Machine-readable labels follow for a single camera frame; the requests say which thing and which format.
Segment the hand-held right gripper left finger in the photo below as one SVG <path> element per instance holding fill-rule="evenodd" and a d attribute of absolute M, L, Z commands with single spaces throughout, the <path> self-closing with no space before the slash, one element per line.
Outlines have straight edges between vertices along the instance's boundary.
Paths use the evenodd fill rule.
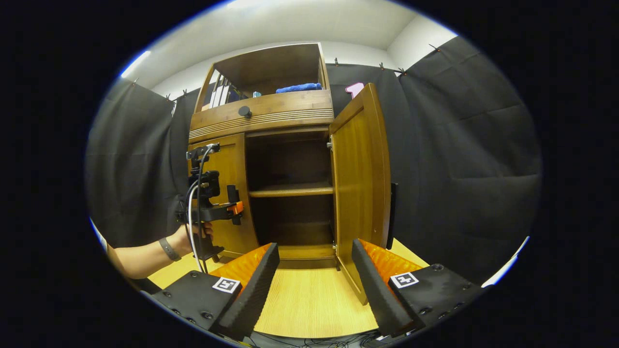
<path fill-rule="evenodd" d="M 243 341 L 261 316 L 279 263 L 279 245 L 268 243 L 210 273 L 189 271 L 151 300 L 201 331 Z"/>

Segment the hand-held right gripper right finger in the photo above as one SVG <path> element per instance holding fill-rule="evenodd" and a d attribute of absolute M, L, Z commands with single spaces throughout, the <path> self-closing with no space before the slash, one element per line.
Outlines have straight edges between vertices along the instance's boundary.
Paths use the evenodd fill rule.
<path fill-rule="evenodd" d="M 429 330 L 486 292 L 442 264 L 422 267 L 362 239 L 352 259 L 382 335 Z"/>

